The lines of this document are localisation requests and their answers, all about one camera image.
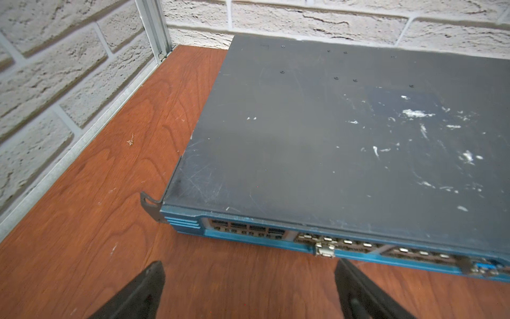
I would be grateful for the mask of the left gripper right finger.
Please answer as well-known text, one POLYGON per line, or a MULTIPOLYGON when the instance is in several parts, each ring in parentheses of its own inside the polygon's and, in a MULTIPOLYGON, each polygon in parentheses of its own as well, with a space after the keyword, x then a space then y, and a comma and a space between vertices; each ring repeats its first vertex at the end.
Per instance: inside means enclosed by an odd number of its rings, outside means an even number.
POLYGON ((335 283, 345 318, 414 317, 347 259, 338 260, 335 283))

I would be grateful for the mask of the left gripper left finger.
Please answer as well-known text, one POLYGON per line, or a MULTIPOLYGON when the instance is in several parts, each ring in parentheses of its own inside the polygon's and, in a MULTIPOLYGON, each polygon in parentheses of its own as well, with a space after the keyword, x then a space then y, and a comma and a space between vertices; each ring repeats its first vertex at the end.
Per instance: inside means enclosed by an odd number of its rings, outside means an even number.
POLYGON ((154 261, 90 318, 156 318, 164 285, 163 263, 154 261))

